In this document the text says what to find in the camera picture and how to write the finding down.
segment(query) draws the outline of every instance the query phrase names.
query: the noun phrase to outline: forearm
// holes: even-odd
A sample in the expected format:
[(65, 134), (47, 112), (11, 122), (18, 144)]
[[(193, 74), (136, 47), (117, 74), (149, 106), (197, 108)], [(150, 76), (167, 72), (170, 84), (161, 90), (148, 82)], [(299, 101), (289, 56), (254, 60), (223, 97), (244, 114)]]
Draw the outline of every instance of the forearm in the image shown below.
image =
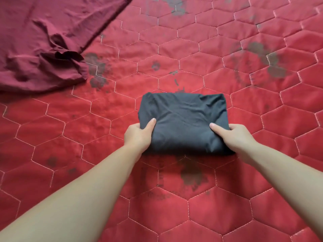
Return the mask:
[(0, 241), (96, 242), (140, 155), (121, 147), (10, 224)]
[(247, 155), (323, 240), (323, 173), (261, 144), (251, 147)]

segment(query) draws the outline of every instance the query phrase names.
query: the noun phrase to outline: dark red fabric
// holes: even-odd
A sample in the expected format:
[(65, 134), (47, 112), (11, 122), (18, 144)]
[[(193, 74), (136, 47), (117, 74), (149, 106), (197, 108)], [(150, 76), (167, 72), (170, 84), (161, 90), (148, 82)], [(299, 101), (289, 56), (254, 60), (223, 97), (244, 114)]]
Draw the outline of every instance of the dark red fabric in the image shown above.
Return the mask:
[(131, 0), (0, 0), (0, 90), (87, 79), (80, 53)]

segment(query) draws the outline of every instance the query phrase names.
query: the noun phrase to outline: folded black shirt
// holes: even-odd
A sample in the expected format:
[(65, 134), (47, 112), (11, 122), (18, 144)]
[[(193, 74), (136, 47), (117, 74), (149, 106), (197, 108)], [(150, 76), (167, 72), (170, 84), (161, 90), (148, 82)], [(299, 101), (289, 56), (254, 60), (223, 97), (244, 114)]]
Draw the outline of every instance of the folded black shirt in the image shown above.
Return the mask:
[(213, 122), (229, 130), (223, 94), (146, 93), (138, 117), (141, 129), (157, 119), (148, 151), (233, 154), (209, 127)]

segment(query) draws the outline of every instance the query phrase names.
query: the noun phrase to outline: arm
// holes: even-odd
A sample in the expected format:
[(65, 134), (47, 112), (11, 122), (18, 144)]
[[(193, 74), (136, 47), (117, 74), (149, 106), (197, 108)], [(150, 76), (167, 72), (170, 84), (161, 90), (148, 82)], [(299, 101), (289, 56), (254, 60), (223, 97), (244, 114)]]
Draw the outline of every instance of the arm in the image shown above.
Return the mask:
[(7, 242), (96, 242), (134, 164), (151, 142), (156, 120), (129, 126), (124, 146), (56, 191), (0, 232)]
[(243, 125), (229, 126), (231, 130), (210, 124), (225, 144), (255, 167), (323, 240), (323, 172), (256, 142)]

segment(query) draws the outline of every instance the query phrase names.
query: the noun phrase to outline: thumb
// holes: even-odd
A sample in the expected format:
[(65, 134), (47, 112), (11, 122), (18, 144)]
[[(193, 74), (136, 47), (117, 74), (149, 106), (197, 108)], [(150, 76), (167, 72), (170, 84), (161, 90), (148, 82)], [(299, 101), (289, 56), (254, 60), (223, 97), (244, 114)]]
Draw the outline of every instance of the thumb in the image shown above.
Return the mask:
[(216, 134), (218, 134), (220, 137), (224, 137), (224, 135), (227, 133), (228, 130), (225, 130), (223, 127), (220, 127), (214, 123), (210, 123), (210, 128), (212, 131), (214, 131)]
[(156, 119), (152, 118), (150, 122), (148, 122), (147, 126), (145, 127), (145, 131), (149, 132), (150, 134), (152, 133), (152, 130), (154, 130), (154, 127), (156, 125)]

